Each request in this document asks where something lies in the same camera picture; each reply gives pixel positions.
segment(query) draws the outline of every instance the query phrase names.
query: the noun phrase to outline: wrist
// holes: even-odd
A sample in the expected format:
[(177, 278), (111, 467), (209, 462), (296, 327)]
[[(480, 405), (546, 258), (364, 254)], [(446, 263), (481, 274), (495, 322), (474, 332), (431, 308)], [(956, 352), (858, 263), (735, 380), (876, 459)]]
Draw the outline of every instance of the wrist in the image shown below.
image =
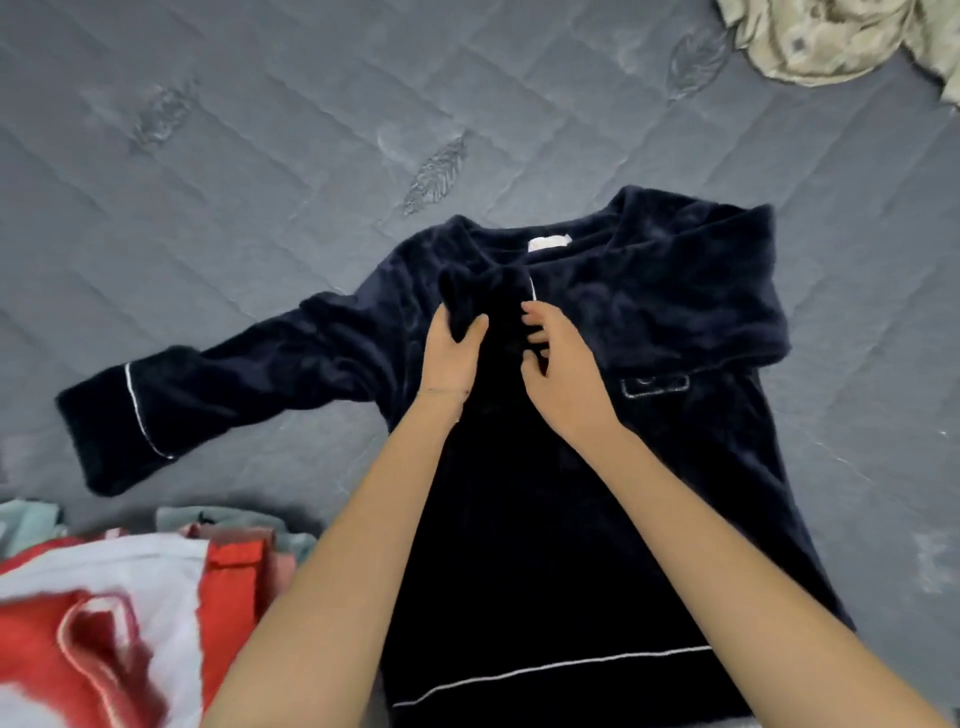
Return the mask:
[(630, 430), (623, 426), (619, 420), (596, 425), (584, 425), (570, 445), (580, 453), (584, 460), (589, 462), (598, 452), (602, 452), (612, 444), (619, 442), (628, 433), (630, 433)]
[(446, 429), (451, 429), (460, 420), (464, 411), (466, 392), (445, 389), (423, 389), (417, 392), (411, 410), (431, 422), (437, 422)]

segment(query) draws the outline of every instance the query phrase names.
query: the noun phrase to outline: clothing label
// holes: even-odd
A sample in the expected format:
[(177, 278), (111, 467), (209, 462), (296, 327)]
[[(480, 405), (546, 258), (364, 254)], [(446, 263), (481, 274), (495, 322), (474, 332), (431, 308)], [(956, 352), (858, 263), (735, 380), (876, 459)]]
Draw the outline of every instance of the clothing label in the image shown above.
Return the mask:
[(527, 253), (541, 251), (544, 248), (561, 248), (572, 242), (569, 235), (551, 235), (550, 237), (535, 237), (527, 243)]

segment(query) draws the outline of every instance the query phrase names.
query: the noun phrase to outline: hand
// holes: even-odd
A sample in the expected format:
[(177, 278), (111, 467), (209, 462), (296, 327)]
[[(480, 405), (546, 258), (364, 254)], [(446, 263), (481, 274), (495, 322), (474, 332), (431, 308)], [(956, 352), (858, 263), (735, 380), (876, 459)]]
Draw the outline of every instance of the hand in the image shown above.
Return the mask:
[(542, 327), (527, 339), (549, 347), (542, 352), (548, 360), (545, 375), (537, 356), (529, 350), (523, 353), (520, 371), (527, 395), (546, 423), (583, 454), (591, 438), (603, 437), (619, 425), (593, 352), (557, 306), (543, 301), (522, 306), (523, 323)]
[(477, 316), (463, 341), (457, 343), (450, 333), (448, 318), (446, 306), (441, 303), (426, 334), (418, 396), (449, 398), (462, 406), (473, 388), (480, 344), (490, 319), (485, 313)]

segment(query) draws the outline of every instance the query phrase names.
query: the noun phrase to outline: leaf pattern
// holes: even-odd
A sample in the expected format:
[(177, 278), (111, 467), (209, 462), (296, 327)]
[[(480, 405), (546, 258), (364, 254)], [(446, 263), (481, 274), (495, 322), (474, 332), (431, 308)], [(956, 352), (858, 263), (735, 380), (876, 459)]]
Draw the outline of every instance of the leaf pattern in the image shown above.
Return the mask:
[(437, 203), (450, 193), (467, 158), (467, 135), (464, 133), (427, 159), (417, 170), (410, 189), (403, 199), (403, 214), (412, 215), (427, 205)]
[(725, 29), (685, 34), (670, 53), (666, 90), (670, 101), (699, 93), (713, 83), (732, 53)]
[(160, 86), (133, 128), (133, 140), (144, 149), (154, 149), (182, 126), (197, 103), (200, 80), (191, 76), (181, 87)]

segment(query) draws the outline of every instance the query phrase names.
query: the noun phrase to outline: gray quilted mattress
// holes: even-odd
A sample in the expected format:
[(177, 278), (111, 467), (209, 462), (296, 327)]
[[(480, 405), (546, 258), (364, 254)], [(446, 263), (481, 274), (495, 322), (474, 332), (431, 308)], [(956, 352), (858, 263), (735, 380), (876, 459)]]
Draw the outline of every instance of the gray quilted mattress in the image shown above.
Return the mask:
[(103, 500), (53, 396), (349, 291), (454, 213), (556, 221), (626, 183), (771, 202), (794, 351), (763, 378), (797, 500), (864, 639), (960, 705), (960, 119), (906, 57), (802, 89), (717, 28), (708, 0), (0, 0), (0, 499), (319, 527), (383, 442), (370, 405)]

